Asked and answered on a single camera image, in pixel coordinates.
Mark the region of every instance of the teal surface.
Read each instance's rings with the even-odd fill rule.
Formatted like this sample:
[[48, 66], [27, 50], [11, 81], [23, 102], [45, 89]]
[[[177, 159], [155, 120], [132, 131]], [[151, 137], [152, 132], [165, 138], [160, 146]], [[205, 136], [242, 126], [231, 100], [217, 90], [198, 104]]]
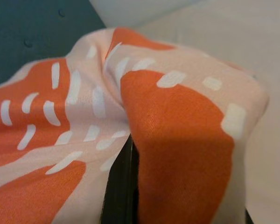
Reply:
[[65, 56], [104, 27], [88, 0], [0, 0], [0, 83], [27, 62]]

